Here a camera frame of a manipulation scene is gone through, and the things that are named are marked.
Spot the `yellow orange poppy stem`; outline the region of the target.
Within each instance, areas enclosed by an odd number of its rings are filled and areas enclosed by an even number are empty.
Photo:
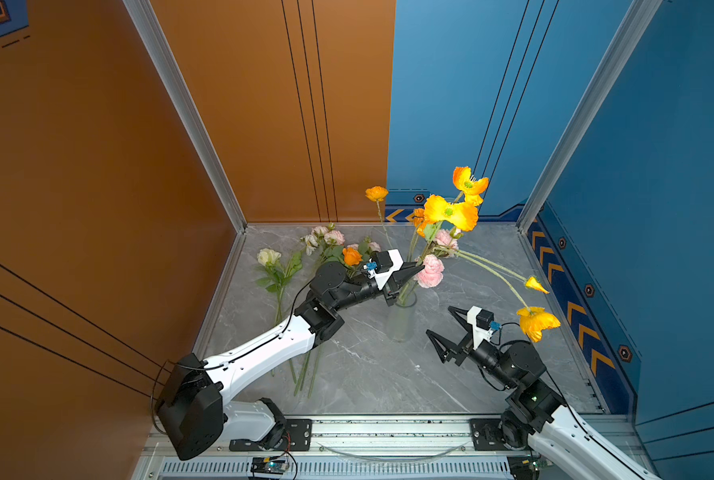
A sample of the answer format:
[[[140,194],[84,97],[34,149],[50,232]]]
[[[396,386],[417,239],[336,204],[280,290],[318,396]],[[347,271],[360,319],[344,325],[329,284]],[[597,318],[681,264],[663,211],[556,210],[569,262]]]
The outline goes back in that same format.
[[[453,185],[458,191],[453,200],[431,195],[423,207],[415,209],[411,214],[410,222],[415,232],[409,244],[407,262],[412,262],[412,257],[421,254],[427,242],[434,239],[440,228],[457,227],[464,234],[473,231],[477,226],[479,208],[490,186],[490,179],[477,178],[470,167],[456,167]]]

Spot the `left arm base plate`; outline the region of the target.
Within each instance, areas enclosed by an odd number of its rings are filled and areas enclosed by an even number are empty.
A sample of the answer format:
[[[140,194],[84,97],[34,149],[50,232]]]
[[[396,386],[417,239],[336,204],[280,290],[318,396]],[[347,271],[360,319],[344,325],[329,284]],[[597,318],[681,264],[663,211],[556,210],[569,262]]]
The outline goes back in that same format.
[[[233,452],[271,452],[310,450],[313,422],[311,419],[287,419],[277,423],[261,440],[232,440],[229,450]]]

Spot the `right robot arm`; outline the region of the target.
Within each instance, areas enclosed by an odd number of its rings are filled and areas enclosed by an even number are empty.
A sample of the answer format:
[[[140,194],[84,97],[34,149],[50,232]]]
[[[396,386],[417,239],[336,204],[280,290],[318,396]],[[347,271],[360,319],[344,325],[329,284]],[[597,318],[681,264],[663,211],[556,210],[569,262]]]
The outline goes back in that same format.
[[[450,306],[448,312],[465,334],[454,342],[426,331],[440,361],[461,366],[469,360],[491,388],[508,394],[498,421],[469,422],[477,450],[498,445],[536,453],[573,479],[658,477],[584,420],[558,386],[543,380],[548,368],[531,341],[493,341],[502,325],[491,311]]]

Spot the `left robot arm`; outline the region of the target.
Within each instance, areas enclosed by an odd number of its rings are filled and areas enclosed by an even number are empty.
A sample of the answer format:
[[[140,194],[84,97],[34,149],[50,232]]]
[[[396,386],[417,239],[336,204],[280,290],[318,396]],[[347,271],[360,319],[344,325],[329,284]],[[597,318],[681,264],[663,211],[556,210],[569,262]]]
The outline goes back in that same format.
[[[237,395],[330,340],[344,324],[341,310],[374,298],[394,305],[421,269],[396,249],[374,254],[356,275],[341,263],[325,263],[303,287],[303,302],[294,304],[279,325],[205,360],[195,354],[178,360],[153,406],[177,457],[192,460],[224,441],[261,451],[290,448],[287,419],[279,407],[269,398],[243,402]]]

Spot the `pink ranunculus flower stem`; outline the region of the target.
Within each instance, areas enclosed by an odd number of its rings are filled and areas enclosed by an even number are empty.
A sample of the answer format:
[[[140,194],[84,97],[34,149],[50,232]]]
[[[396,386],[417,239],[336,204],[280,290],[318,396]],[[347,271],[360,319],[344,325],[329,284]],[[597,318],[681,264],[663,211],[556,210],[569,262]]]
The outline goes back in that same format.
[[[459,249],[458,239],[462,234],[463,231],[457,227],[440,228],[434,239],[427,242],[421,254],[411,258],[411,261],[421,265],[422,269],[402,287],[398,305],[410,306],[413,303],[414,290],[418,286],[430,289],[442,282],[445,270],[443,259],[455,256],[455,252]]]

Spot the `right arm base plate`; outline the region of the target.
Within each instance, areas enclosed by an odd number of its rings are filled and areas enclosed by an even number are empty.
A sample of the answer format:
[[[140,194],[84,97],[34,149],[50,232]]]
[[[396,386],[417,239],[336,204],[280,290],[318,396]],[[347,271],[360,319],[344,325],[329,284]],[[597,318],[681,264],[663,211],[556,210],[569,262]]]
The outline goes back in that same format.
[[[470,434],[476,451],[526,451],[528,439],[535,430],[516,420],[473,418]]]

